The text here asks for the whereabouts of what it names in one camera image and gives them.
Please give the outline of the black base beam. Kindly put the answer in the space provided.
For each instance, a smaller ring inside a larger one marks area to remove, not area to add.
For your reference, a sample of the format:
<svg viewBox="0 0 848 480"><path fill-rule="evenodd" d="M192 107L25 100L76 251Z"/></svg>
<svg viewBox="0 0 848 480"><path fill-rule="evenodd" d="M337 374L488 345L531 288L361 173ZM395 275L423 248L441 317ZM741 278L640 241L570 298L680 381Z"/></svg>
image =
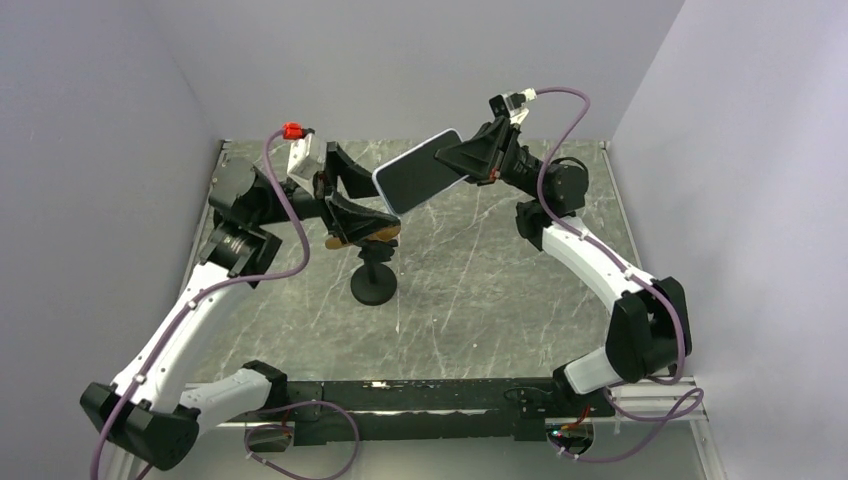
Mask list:
<svg viewBox="0 0 848 480"><path fill-rule="evenodd" d="M547 431L576 420L609 418L599 392L565 400L549 377L291 381L293 413L242 413L236 421L294 428L297 446L328 442L510 437L544 441Z"/></svg>

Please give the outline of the phone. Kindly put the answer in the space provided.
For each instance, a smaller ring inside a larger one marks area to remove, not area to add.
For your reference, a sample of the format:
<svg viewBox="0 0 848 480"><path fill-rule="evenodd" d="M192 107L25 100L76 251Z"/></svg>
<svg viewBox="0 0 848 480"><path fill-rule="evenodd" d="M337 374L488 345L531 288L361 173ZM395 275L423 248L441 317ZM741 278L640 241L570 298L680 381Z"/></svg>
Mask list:
<svg viewBox="0 0 848 480"><path fill-rule="evenodd" d="M465 175L435 158L438 150L461 142L457 130L449 128L378 166L372 182L389 213L404 215L462 182Z"/></svg>

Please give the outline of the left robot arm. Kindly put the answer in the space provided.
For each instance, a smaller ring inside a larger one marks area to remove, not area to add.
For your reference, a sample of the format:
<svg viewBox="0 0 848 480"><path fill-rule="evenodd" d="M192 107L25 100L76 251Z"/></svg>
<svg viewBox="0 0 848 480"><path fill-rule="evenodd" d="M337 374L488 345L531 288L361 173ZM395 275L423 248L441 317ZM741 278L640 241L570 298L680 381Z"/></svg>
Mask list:
<svg viewBox="0 0 848 480"><path fill-rule="evenodd" d="M252 161L226 158L213 174L208 203L215 226L184 291L145 347L109 383L92 383L80 404L111 443L149 468L169 470L206 431L241 414L279 417L290 400L287 376L258 360L212 384L188 381L209 342L236 306L272 279L281 247L268 231L322 220L333 246L393 242L398 218L360 205L377 195L369 170L335 143L290 148L286 178Z"/></svg>

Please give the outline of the gold microphone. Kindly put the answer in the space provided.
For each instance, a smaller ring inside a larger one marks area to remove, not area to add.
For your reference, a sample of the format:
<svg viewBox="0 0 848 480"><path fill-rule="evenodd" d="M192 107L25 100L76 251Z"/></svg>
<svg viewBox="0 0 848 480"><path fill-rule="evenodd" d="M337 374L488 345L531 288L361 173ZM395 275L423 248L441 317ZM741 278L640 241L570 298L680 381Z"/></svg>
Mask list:
<svg viewBox="0 0 848 480"><path fill-rule="evenodd" d="M392 226L376 231L362 239L359 242L365 241L378 241L378 242L389 242L395 239L401 232L400 226ZM345 241L338 237L330 237L324 242L325 248L328 250L339 250L342 248L346 248L349 246L355 245L355 242Z"/></svg>

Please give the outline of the black microphone stand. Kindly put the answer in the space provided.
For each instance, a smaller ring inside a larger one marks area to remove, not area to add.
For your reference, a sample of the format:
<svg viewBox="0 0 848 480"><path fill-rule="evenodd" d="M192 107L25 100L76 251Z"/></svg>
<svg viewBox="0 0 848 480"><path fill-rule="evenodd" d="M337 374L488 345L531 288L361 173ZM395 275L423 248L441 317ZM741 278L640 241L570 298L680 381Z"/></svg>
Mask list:
<svg viewBox="0 0 848 480"><path fill-rule="evenodd" d="M387 303L397 291L397 277L387 263L398 246L397 240L358 242L358 257L363 265L352 274L350 289L353 297L366 306Z"/></svg>

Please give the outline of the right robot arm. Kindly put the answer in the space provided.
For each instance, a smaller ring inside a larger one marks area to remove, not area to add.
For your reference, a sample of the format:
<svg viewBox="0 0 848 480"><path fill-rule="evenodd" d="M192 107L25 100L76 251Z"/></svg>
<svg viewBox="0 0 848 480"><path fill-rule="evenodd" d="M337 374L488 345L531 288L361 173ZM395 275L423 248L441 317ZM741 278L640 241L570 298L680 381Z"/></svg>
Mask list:
<svg viewBox="0 0 848 480"><path fill-rule="evenodd" d="M594 393L681 367L692 351L685 291L656 279L604 244L578 217L589 187L586 165L573 157L548 163L518 142L506 119L485 123L469 140L435 158L478 186L503 181L530 195L516 206L519 235L575 273L610 314L603 344L553 372L553 406L572 416Z"/></svg>

